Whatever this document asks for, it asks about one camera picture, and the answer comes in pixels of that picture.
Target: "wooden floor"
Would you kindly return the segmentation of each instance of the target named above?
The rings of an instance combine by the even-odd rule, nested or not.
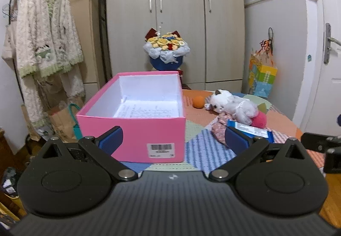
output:
[[[341,174],[327,174],[329,194],[324,202],[320,216],[328,223],[341,228]]]

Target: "white plush toy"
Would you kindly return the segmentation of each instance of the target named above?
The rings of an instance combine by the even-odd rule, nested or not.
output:
[[[251,125],[251,118],[258,115],[258,107],[252,101],[236,95],[229,91],[216,90],[210,100],[211,110],[217,113],[226,112],[239,123]]]

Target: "wardrobe door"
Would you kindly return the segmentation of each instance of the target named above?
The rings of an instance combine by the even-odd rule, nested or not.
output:
[[[107,28],[113,75],[151,69],[143,45],[156,29],[155,0],[107,0]]]
[[[243,79],[244,0],[205,0],[206,82]]]
[[[184,57],[181,70],[184,83],[205,81],[204,0],[156,0],[157,24],[161,34],[177,30],[191,52]]]

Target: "pink ball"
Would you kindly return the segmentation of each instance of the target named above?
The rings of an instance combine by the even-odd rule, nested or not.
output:
[[[261,129],[264,129],[266,127],[266,115],[261,111],[258,111],[258,115],[251,118],[251,120],[252,120],[251,126],[253,127]]]

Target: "silver bolt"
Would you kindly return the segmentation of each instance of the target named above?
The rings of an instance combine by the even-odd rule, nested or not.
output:
[[[228,171],[224,169],[217,169],[217,170],[212,171],[212,175],[215,178],[226,178],[228,177]]]
[[[130,169],[123,169],[118,172],[118,176],[121,178],[132,178],[135,175],[135,172]]]

